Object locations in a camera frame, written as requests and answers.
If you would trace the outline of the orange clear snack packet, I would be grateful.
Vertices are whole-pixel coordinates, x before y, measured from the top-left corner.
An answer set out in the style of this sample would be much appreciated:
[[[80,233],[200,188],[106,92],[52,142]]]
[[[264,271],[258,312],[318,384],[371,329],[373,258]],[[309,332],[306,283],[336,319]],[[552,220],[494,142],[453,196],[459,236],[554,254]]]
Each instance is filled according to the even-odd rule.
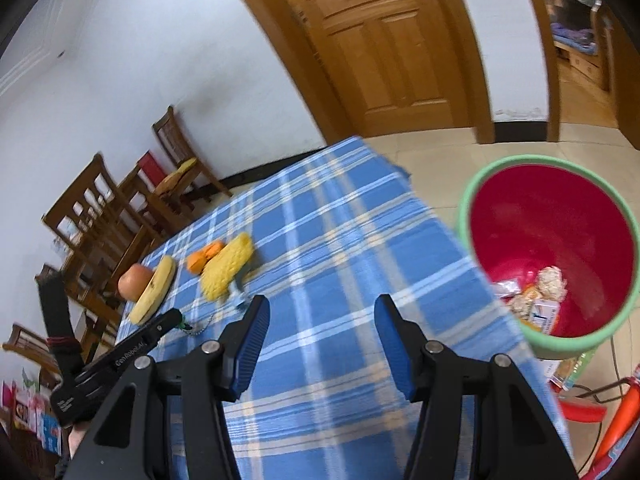
[[[546,266],[525,280],[508,278],[492,284],[510,312],[537,333],[550,335],[560,319],[567,281],[557,266]]]

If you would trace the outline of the red green trash bin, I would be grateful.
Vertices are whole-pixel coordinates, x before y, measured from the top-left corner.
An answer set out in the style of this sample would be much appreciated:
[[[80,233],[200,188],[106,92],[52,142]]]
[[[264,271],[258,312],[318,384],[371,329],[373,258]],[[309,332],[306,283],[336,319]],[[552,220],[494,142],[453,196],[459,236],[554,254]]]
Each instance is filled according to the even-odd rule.
[[[553,330],[523,335],[541,359],[598,348],[639,297],[639,225],[623,197],[594,172],[535,154],[506,156],[472,177],[458,237],[492,282],[533,283],[560,269],[567,294]]]

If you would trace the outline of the wooden dining table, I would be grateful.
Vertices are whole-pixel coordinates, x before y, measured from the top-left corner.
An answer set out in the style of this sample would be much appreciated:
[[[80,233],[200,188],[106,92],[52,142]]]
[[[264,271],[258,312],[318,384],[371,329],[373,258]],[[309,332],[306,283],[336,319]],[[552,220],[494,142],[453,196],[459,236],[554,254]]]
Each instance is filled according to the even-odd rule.
[[[154,228],[162,234],[163,240],[148,249],[142,258],[186,227],[190,211],[184,208],[178,200],[173,200],[172,197],[157,193],[150,188],[142,177],[139,165],[134,165],[126,177],[116,183],[122,192],[132,200],[134,209],[147,218]],[[118,281],[113,283],[108,278],[100,278],[94,274],[91,266],[75,256],[58,236],[56,239],[68,250],[68,255],[62,265],[66,294],[81,307],[100,318],[116,321],[119,318],[119,310],[124,303],[117,290]]]

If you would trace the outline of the yellow banana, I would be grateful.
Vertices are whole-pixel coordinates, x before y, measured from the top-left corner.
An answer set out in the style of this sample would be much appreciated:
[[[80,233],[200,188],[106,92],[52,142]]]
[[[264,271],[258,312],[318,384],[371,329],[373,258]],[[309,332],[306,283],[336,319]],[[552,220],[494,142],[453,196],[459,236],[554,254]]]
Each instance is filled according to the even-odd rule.
[[[177,263],[174,258],[164,255],[155,269],[151,281],[146,285],[140,298],[128,315],[128,320],[135,326],[141,326],[155,314],[164,301],[171,283],[174,280]]]

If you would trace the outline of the yellow foam fruit net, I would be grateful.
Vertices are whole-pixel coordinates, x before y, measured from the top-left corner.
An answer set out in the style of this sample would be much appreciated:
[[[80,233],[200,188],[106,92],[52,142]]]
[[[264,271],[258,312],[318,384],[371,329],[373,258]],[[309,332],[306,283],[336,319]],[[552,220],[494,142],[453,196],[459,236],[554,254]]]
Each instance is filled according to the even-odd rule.
[[[228,292],[229,285],[250,262],[254,245],[250,234],[241,232],[204,266],[201,290],[207,301],[216,301]]]

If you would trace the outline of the red apple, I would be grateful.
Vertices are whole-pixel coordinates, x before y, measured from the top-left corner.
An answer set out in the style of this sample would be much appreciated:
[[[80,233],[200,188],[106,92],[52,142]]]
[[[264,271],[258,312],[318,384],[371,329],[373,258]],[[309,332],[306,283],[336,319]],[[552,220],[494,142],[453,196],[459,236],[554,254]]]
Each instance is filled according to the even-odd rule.
[[[141,263],[135,263],[118,280],[117,290],[126,301],[139,300],[154,272]]]

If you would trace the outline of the orange crumpled wrapper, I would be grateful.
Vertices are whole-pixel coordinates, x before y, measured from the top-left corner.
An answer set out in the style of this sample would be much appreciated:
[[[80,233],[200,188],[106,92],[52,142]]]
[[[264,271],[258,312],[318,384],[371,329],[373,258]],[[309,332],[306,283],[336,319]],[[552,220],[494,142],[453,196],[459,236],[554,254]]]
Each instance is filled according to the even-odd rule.
[[[222,251],[222,248],[224,248],[224,241],[214,240],[196,252],[191,252],[186,257],[186,270],[193,275],[200,275],[206,263],[216,257]]]

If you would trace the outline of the near wooden dining chair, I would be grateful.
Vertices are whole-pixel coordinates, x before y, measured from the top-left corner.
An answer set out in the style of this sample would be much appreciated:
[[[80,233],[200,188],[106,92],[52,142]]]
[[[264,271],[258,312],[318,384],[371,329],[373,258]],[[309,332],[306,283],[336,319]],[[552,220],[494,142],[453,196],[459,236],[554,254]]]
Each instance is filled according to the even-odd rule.
[[[113,283],[163,240],[152,223],[134,209],[100,153],[42,216],[42,222],[91,266],[94,274]]]

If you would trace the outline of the blue plaid tablecloth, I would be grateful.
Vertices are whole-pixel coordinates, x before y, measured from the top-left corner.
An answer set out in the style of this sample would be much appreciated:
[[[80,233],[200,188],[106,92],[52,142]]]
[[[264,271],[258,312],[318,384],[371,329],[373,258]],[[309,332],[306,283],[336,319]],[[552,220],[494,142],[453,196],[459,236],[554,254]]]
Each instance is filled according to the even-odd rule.
[[[363,140],[326,148],[234,196],[144,264],[183,262],[240,233],[255,247],[242,291],[270,303],[250,388],[224,409],[243,478],[401,477],[420,408],[390,376],[373,321],[382,294],[460,356],[510,356],[567,436],[539,362],[488,278],[408,177]]]

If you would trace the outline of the far wooden cushioned chair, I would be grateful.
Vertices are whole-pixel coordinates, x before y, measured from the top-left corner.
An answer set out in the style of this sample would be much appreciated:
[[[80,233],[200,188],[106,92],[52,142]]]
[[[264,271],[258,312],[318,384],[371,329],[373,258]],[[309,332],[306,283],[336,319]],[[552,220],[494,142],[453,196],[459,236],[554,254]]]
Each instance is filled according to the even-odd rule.
[[[152,129],[156,140],[160,142],[165,154],[177,169],[193,159],[195,167],[201,170],[201,174],[209,180],[214,188],[228,197],[232,196],[230,190],[214,176],[206,162],[195,153],[178,123],[172,105],[169,105],[166,113],[157,122],[154,122]]]

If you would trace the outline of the wooden panel door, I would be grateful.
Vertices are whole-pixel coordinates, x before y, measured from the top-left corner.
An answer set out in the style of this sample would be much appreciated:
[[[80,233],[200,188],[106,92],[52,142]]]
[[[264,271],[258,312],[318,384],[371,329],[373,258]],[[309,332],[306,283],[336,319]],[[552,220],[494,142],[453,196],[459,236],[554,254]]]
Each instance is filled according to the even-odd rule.
[[[328,143],[470,127],[495,140],[462,0],[244,0]]]

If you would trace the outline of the wooden bunk bed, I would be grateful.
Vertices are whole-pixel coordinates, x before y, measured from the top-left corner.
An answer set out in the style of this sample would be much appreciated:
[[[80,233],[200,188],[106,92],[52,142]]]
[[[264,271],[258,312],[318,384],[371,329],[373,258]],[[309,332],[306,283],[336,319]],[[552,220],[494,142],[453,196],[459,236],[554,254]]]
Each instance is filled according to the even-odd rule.
[[[602,0],[544,0],[556,50],[573,70],[610,90],[608,10]]]

